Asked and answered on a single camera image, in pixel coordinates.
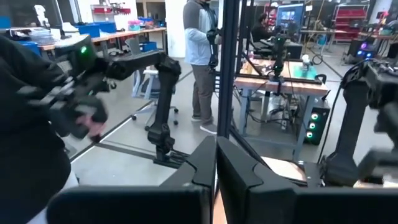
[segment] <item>hand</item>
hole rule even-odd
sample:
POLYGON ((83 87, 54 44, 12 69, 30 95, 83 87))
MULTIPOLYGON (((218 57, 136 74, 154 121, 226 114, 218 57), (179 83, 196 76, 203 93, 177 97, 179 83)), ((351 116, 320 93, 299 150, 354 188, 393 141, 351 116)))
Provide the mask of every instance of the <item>hand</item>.
POLYGON ((89 129, 88 135, 90 137, 100 135, 105 129, 104 123, 94 122, 90 115, 80 116, 76 120, 76 124, 82 124, 82 125, 86 126, 89 129))

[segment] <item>red shelving unit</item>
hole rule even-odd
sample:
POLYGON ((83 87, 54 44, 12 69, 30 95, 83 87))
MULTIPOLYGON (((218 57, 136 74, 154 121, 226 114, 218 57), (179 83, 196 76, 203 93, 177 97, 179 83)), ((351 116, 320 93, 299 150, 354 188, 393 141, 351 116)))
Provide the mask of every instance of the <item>red shelving unit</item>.
POLYGON ((334 21, 336 30, 345 31, 345 34, 336 34, 335 41, 337 42, 351 42, 352 39, 357 38, 360 28, 351 28, 350 22, 353 20, 365 20, 368 15, 369 5, 354 5, 354 4, 340 4, 335 7, 334 21))

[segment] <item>desk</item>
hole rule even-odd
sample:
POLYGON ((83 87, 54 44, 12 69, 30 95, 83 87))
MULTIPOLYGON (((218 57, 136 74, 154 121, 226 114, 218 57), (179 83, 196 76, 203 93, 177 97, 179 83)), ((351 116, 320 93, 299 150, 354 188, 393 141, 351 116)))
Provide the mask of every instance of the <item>desk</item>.
POLYGON ((384 41, 396 40, 396 38, 397 38, 396 34, 394 34, 394 35, 371 34, 370 35, 370 33, 367 33, 367 32, 360 32, 358 35, 361 36, 361 37, 371 37, 371 38, 373 38, 374 39, 373 44, 375 46, 377 46, 377 54, 379 54, 381 45, 382 45, 382 43, 384 41))
POLYGON ((330 51, 330 46, 332 43, 335 41, 335 35, 336 34, 345 34, 345 31, 342 30, 332 30, 332 29, 327 29, 327 30, 300 30, 300 37, 298 38, 298 42, 301 43, 301 36, 302 34, 330 34, 330 40, 328 44, 328 50, 330 51))
MULTIPOLYGON (((107 57, 108 56, 108 45, 107 45, 106 41, 108 41, 108 40, 117 39, 120 37, 127 37, 130 35, 148 34, 151 32, 161 32, 162 33, 162 44, 163 44, 163 48, 164 48, 166 46, 165 31, 166 31, 166 28, 155 28, 155 29, 146 29, 146 30, 140 30, 140 31, 116 32, 114 34, 104 35, 103 37, 95 37, 95 38, 92 38, 91 40, 94 43, 100 42, 103 55, 104 55, 104 57, 107 57)), ((53 45, 53 44, 52 45, 42 45, 42 46, 39 46, 39 48, 41 49, 41 51, 43 51, 44 54, 47 54, 48 51, 54 50, 55 45, 53 45)))
MULTIPOLYGON (((273 61, 269 60, 253 60, 253 63, 258 64, 258 65, 269 65, 273 64, 273 61)), ((294 77, 294 67, 297 65, 301 65, 300 62, 285 62, 284 70, 282 71, 281 75, 283 77, 290 77, 289 75, 289 70, 287 69, 288 65, 290 65, 290 72, 292 73, 292 77, 294 77)), ((248 74, 246 69, 241 69, 242 74, 248 74)), ((255 70, 252 70, 251 75, 257 75, 255 70)), ((242 134, 243 136, 246 135, 246 108, 248 107, 248 98, 252 96, 252 92, 255 90, 264 90, 264 91, 277 91, 278 90, 278 83, 276 82, 270 82, 267 80, 261 80, 257 78, 237 78, 235 79, 235 85, 239 89, 243 89, 242 92, 242 99, 241 99, 241 111, 240 111, 240 117, 239 117, 239 133, 242 134)), ((282 84, 281 92, 286 93, 286 94, 298 94, 298 95, 304 95, 307 97, 307 105, 305 108, 305 113, 304 113, 304 118, 303 118, 303 123, 308 124, 310 121, 311 117, 311 112, 313 109, 313 104, 315 102, 316 97, 322 97, 325 96, 328 91, 328 88, 326 85, 316 85, 316 84, 307 84, 307 83, 297 83, 297 82, 285 82, 282 84)), ((263 105, 267 105, 268 102, 267 100, 264 100, 263 105)), ((297 142, 295 144, 286 144, 284 142, 274 142, 274 141, 267 141, 263 139, 258 139, 258 141, 265 141, 267 143, 272 143, 276 145, 283 145, 287 147, 292 147, 294 149, 293 151, 293 160, 298 161, 299 160, 299 155, 301 150, 303 149, 303 142, 306 136, 306 127, 304 125, 301 125, 300 132, 298 135, 297 142)))

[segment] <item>person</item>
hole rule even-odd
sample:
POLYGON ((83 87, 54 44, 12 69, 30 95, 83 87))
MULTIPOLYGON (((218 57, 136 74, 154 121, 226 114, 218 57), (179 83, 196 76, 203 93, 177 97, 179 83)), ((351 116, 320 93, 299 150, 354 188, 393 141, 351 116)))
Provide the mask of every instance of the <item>person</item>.
POLYGON ((268 16, 266 13, 261 14, 257 20, 257 24, 251 30, 252 41, 254 43, 260 40, 267 40, 272 37, 272 33, 267 31, 268 16))
MULTIPOLYGON (((62 189, 78 185, 64 143, 42 108, 30 106, 17 91, 24 85, 50 91, 61 80, 60 67, 0 35, 0 223, 45 224, 45 208, 62 189)), ((78 118, 90 135, 103 124, 78 118)))
MULTIPOLYGON (((185 29, 185 62, 192 66, 195 83, 193 84, 193 122, 201 122, 200 129, 210 134, 217 133, 213 123, 211 98, 214 89, 214 77, 210 72, 210 42, 207 32, 217 28, 217 17, 210 9, 210 0, 188 0, 183 9, 185 29)), ((221 43, 217 35, 216 44, 221 43)))

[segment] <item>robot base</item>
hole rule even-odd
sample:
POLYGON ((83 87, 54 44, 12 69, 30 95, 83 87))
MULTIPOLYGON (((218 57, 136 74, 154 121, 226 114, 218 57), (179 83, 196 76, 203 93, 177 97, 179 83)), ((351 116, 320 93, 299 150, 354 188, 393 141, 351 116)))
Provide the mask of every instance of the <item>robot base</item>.
POLYGON ((358 180, 358 167, 352 157, 333 152, 322 158, 322 174, 326 185, 350 186, 358 180))
POLYGON ((154 164, 178 169, 188 159, 189 156, 189 154, 180 151, 172 151, 169 155, 164 155, 162 152, 156 151, 154 164))

